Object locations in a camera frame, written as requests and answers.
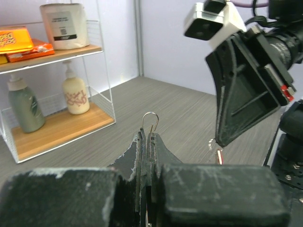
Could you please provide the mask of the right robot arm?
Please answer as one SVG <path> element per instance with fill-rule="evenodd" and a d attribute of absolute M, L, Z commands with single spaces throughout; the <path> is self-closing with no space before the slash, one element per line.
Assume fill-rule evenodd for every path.
<path fill-rule="evenodd" d="M 225 147 L 292 101 L 289 69 L 303 61 L 303 22 L 233 32 L 206 57 L 217 95 L 215 140 Z"/>

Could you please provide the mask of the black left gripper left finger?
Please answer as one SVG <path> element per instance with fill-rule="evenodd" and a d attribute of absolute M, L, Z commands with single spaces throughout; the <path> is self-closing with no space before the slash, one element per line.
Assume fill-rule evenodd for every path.
<path fill-rule="evenodd" d="M 36 168 L 0 191 L 3 227 L 145 227 L 146 136 L 139 130 L 108 167 Z"/>

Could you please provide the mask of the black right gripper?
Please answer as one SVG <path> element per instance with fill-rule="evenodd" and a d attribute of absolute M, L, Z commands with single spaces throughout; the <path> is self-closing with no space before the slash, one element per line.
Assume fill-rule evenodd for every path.
<path fill-rule="evenodd" d="M 297 25 L 269 32 L 253 26 L 245 38 L 249 49 L 232 35 L 205 59 L 216 88 L 215 140 L 221 147 L 293 101 L 296 92 L 288 70 L 297 63 Z"/>

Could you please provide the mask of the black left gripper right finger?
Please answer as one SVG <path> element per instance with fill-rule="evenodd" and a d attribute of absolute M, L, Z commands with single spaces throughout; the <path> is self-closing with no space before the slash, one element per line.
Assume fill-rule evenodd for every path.
<path fill-rule="evenodd" d="M 147 137 L 147 217 L 154 227 L 286 227 L 282 186 L 267 167 L 186 164 L 159 134 Z"/>

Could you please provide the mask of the large metal keyring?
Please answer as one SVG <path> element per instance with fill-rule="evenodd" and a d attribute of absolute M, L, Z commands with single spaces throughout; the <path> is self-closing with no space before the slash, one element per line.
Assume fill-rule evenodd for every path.
<path fill-rule="evenodd" d="M 146 112 L 142 116 L 141 129 L 144 131 L 146 135 L 148 135 L 149 133 L 153 133 L 157 129 L 159 120 L 160 118 L 155 112 L 153 111 Z"/>

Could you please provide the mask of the silver key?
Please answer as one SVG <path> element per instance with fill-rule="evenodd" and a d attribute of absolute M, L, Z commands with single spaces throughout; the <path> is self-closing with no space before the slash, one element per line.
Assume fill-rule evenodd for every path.
<path fill-rule="evenodd" d="M 209 151 L 213 151 L 215 144 L 216 144 L 215 138 L 209 140 L 209 142 L 208 142 Z"/>

